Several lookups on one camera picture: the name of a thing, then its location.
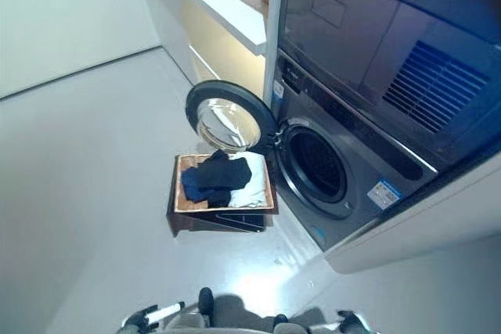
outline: washing machine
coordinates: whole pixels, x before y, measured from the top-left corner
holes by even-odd
[[[278,193],[327,250],[436,175],[279,51],[271,109],[245,88],[205,81],[186,116],[207,143],[265,155]]]
[[[501,149],[500,4],[281,1],[272,111],[290,132],[277,186],[323,249]],[[326,194],[327,171],[345,176],[344,195]]]

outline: clothes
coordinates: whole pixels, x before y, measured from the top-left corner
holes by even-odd
[[[265,196],[265,158],[252,152],[236,153],[230,159],[245,158],[252,177],[242,189],[231,191],[229,207],[263,207]]]
[[[241,189],[251,179],[251,170],[244,158],[229,160],[222,150],[213,153],[198,167],[181,173],[181,183],[187,199],[194,203],[207,200],[209,207],[227,207],[231,189]]]
[[[186,198],[194,203],[208,199],[215,192],[214,189],[199,189],[196,182],[196,167],[190,167],[181,173],[181,183],[185,190]]]
[[[242,189],[250,179],[251,169],[245,158],[205,160],[196,170],[200,189]]]
[[[229,189],[214,190],[207,198],[209,207],[228,207],[232,194]]]

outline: wooden box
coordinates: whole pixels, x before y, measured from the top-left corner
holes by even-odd
[[[275,209],[275,198],[272,190],[272,185],[268,176],[268,168],[266,163],[263,162],[265,169],[265,197],[266,206],[263,207],[213,207],[207,206],[207,201],[194,203],[189,201],[186,196],[181,183],[181,173],[189,167],[197,167],[199,163],[204,162],[211,154],[189,154],[185,156],[178,156],[175,165],[175,197],[173,211],[177,214],[193,214],[193,213],[209,213],[209,212],[271,212]]]

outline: floor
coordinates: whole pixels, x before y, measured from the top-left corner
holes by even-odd
[[[209,151],[189,88],[158,49],[0,102],[0,332],[112,333],[202,286],[248,320],[349,308],[384,333],[500,324],[501,236],[356,275],[333,271],[282,201],[261,234],[174,238],[174,155]]]
[[[114,332],[126,314],[192,303],[203,286],[241,296],[260,315],[290,314],[328,286],[335,273],[282,203],[261,234],[172,237],[174,155],[210,150],[185,119],[189,88],[159,49],[2,102],[10,283],[0,295],[12,299],[1,322],[29,310],[26,332]]]

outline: front-loading washing machine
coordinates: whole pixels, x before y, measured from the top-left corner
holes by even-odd
[[[436,175],[281,51],[271,109],[239,85],[205,81],[188,94],[186,116],[216,148],[265,155],[278,193],[323,250]]]

